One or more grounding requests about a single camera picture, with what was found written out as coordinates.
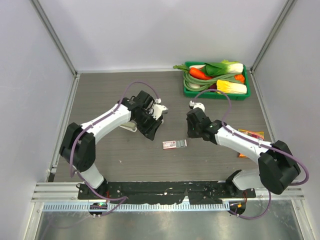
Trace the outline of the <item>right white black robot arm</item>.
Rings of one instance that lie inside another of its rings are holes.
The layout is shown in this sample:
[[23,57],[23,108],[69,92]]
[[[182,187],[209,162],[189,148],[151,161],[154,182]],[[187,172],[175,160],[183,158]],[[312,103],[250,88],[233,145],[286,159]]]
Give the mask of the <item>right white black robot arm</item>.
[[201,138],[227,147],[256,163],[256,169],[237,170],[226,179],[225,190],[230,197],[236,198],[243,191],[255,188],[266,188],[280,195],[301,173],[288,145],[283,141],[271,143],[245,135],[221,120],[211,121],[199,107],[190,110],[186,120],[189,138]]

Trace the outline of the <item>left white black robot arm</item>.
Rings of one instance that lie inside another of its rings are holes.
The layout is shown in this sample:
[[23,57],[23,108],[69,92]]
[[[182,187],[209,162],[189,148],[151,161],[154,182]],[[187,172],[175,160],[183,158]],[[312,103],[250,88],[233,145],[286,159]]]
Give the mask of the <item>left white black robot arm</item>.
[[163,123],[168,108],[145,91],[130,98],[119,100],[110,110],[83,124],[68,125],[59,149],[71,173],[77,173],[89,188],[89,194],[100,200],[106,197],[108,181],[95,165],[96,145],[114,129],[127,123],[134,123],[134,130],[145,138],[154,140],[156,131]]

